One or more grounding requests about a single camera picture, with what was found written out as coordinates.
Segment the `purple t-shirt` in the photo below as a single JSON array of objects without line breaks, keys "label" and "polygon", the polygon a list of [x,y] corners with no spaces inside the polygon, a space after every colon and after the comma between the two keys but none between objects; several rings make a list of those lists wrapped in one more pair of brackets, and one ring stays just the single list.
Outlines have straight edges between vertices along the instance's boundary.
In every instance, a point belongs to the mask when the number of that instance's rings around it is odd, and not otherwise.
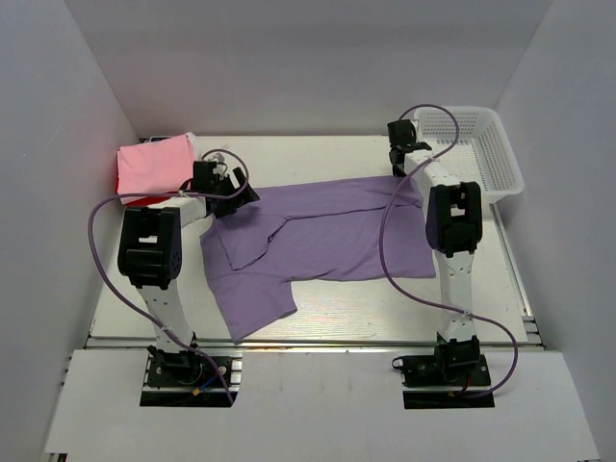
[{"label": "purple t-shirt", "polygon": [[436,275],[412,180],[365,177],[258,194],[200,237],[207,284],[235,342],[296,312],[295,281]]}]

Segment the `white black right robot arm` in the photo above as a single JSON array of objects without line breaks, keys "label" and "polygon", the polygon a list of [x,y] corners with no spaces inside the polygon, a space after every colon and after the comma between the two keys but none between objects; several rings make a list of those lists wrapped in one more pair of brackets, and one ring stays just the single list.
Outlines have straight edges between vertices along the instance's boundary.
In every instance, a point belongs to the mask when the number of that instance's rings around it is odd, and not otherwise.
[{"label": "white black right robot arm", "polygon": [[411,120],[392,121],[387,130],[394,175],[411,173],[423,195],[425,234],[438,265],[438,305],[444,310],[434,370],[442,381],[454,384],[480,355],[471,317],[472,268],[483,231],[480,186],[461,181],[434,160],[432,148],[418,140]]}]

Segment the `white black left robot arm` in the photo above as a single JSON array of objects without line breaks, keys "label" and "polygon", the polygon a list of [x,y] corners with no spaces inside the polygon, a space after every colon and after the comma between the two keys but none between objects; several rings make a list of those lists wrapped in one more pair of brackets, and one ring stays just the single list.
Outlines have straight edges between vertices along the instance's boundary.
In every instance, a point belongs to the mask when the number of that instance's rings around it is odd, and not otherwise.
[{"label": "white black left robot arm", "polygon": [[192,179],[180,192],[158,204],[130,206],[124,212],[118,269],[141,296],[153,318],[154,355],[174,355],[170,372],[181,383],[192,384],[203,373],[203,360],[193,330],[185,317],[177,286],[183,263],[182,229],[213,215],[233,215],[259,199],[244,169],[226,170],[221,161],[196,161]]}]

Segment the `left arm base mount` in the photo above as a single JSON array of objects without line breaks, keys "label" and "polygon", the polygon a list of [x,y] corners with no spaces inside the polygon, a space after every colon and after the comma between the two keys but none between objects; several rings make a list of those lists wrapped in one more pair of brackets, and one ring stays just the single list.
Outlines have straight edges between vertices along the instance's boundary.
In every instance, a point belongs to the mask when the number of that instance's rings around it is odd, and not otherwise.
[{"label": "left arm base mount", "polygon": [[149,355],[141,388],[141,407],[230,408],[231,401],[220,380],[223,376],[232,399],[240,390],[242,358],[213,356],[213,367],[204,358],[182,357],[170,364],[163,354]]}]

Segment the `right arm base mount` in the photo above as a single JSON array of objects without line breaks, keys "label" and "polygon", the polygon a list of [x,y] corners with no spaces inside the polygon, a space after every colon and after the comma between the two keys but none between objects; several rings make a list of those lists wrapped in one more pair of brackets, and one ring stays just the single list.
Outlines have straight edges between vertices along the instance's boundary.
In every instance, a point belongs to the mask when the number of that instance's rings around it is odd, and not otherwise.
[{"label": "right arm base mount", "polygon": [[392,368],[401,373],[406,410],[495,406],[487,360],[478,346],[441,344],[427,355],[398,356]]}]

